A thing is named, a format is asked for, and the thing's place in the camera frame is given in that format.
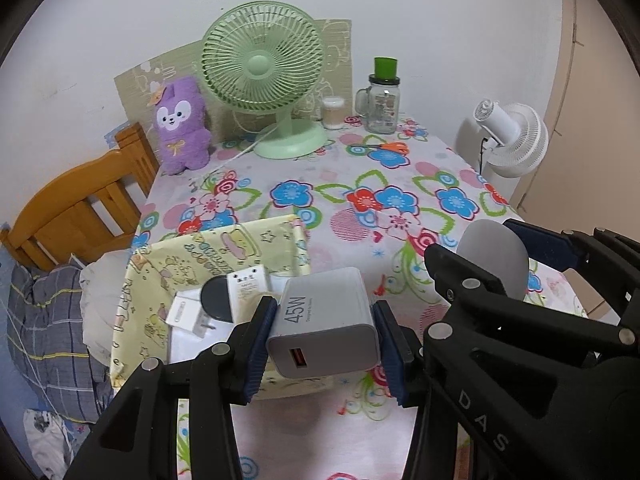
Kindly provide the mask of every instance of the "white electric fan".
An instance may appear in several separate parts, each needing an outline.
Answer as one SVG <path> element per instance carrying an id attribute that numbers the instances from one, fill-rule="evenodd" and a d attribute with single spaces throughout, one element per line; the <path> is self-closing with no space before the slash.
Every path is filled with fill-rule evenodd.
<path id="1" fill-rule="evenodd" d="M 497 101 L 485 99 L 476 107 L 474 119 L 491 135 L 483 156 L 498 175 L 523 176 L 545 156 L 548 131 L 530 106 L 511 103 L 501 107 Z"/>
<path id="2" fill-rule="evenodd" d="M 206 86 L 235 112 L 276 114 L 258 135 L 255 153 L 293 158 L 321 148 L 320 123 L 292 120 L 291 110 L 320 79 L 324 42 L 314 20 L 279 2 L 251 2 L 223 14 L 203 38 Z"/>

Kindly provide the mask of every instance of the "wooden headboard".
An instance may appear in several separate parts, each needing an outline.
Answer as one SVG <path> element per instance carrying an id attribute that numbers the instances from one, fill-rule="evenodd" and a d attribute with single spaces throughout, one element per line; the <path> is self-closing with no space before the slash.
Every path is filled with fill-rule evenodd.
<path id="1" fill-rule="evenodd" d="M 116 134 L 119 149 L 111 150 L 49 182 L 18 215 L 0 242 L 11 256 L 28 267 L 51 270 L 71 253 L 94 262 L 108 251 L 130 246 L 140 211 L 125 190 L 122 178 L 132 175 L 148 196 L 158 162 L 139 124 Z M 113 235 L 90 204 L 99 200 L 123 234 Z"/>

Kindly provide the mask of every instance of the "black cable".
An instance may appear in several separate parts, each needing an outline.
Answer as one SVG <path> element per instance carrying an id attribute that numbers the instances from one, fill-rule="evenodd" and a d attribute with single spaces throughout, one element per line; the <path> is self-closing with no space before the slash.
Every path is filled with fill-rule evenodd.
<path id="1" fill-rule="evenodd" d="M 484 153 L 484 143 L 487 142 L 489 139 L 487 137 L 485 137 L 484 139 L 482 139 L 482 142 L 480 143 L 480 167 L 478 168 L 478 175 L 482 174 L 482 154 Z"/>

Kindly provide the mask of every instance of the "fan center cap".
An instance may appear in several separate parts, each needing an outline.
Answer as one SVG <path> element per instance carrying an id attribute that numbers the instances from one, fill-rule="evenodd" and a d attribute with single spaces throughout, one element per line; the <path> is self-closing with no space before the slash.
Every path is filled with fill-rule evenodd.
<path id="1" fill-rule="evenodd" d="M 265 75 L 270 68 L 271 60 L 263 54 L 255 54 L 246 62 L 247 72 L 256 77 Z"/>

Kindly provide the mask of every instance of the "scissors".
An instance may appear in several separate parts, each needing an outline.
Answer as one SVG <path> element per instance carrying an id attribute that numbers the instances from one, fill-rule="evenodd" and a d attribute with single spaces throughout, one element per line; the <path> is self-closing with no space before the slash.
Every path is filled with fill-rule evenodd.
<path id="1" fill-rule="evenodd" d="M 404 142 L 388 142 L 385 144 L 352 144 L 353 148 L 376 148 L 378 150 L 387 150 L 388 152 L 400 153 L 400 155 L 407 155 L 409 148 Z"/>

